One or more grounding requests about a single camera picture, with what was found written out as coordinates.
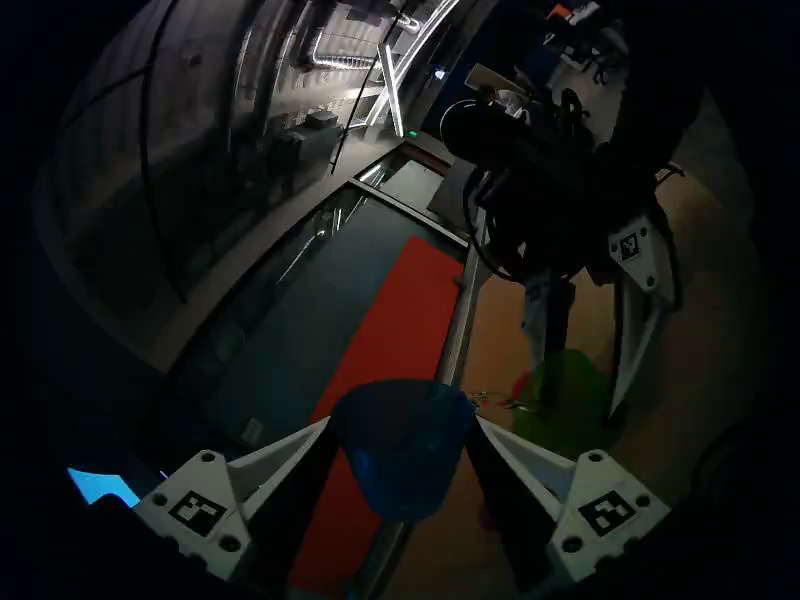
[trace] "blue light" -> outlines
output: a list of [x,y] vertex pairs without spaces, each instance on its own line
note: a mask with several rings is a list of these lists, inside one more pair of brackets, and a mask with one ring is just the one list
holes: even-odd
[[139,497],[119,475],[99,475],[71,468],[67,468],[67,473],[75,482],[87,504],[93,504],[105,494],[119,497],[129,508],[133,508],[139,502]]

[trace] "green plastic object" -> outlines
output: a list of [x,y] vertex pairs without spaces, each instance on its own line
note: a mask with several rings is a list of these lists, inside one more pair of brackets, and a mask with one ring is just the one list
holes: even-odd
[[[542,383],[548,381],[546,403]],[[514,398],[528,410],[514,411],[513,431],[543,448],[575,459],[595,448],[608,448],[621,428],[606,423],[608,379],[578,350],[553,354],[529,376]]]

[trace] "brown floor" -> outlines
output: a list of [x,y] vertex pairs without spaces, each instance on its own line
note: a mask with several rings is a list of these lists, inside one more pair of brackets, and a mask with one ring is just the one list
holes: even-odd
[[[669,317],[630,396],[622,437],[610,453],[667,503],[689,489],[701,450],[748,410],[759,380],[768,313],[754,249],[697,180],[672,178],[659,190],[679,248],[683,310]],[[611,360],[609,288],[585,273],[567,345],[601,370]],[[497,278],[481,290],[462,389],[509,393],[530,369],[520,331],[522,288]],[[509,411],[483,416],[509,426]],[[387,598],[510,598],[513,582],[495,533],[478,522],[482,494],[464,457],[442,509],[418,524]]]

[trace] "red mat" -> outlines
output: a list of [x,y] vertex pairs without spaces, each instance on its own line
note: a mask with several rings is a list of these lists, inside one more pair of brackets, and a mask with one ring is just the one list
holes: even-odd
[[[433,379],[439,364],[463,265],[411,237],[383,282],[339,362],[311,423],[362,383]],[[342,597],[369,550],[380,517],[367,506],[340,450],[289,576],[291,585]]]

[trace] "fluorescent light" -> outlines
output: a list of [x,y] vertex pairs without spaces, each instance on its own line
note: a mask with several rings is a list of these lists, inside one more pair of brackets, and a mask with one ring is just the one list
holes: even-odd
[[359,181],[365,181],[365,180],[369,179],[370,177],[375,175],[375,173],[378,172],[378,169],[380,169],[381,166],[382,166],[381,163],[378,163],[377,165],[373,166],[369,171],[367,171],[361,177],[359,177],[358,180]]
[[[455,5],[458,4],[458,0],[443,0],[439,6],[436,7],[436,10],[433,11],[430,19],[425,21],[425,24],[420,29],[419,34],[411,43],[411,46],[408,48],[408,52],[400,59],[400,62],[397,63],[397,69],[395,71],[396,79],[397,79],[397,86],[399,87],[401,83],[403,83],[403,78],[408,71],[408,68],[411,66],[411,63],[414,62],[414,59],[417,57],[422,46],[425,45],[425,42],[433,35],[433,32],[441,25],[444,18],[450,14],[450,11],[453,10]],[[367,124],[372,126],[378,120],[378,115],[383,110],[383,107],[386,106],[386,103],[389,101],[389,93],[384,90],[381,92],[378,99],[375,101],[375,104],[372,105],[372,108],[369,111],[369,115],[367,115]]]
[[394,132],[397,137],[403,137],[403,115],[400,114],[400,99],[397,97],[397,77],[392,62],[392,51],[389,46],[378,46],[378,56],[381,59],[383,78],[386,80],[386,91],[389,92],[389,110],[392,111]]

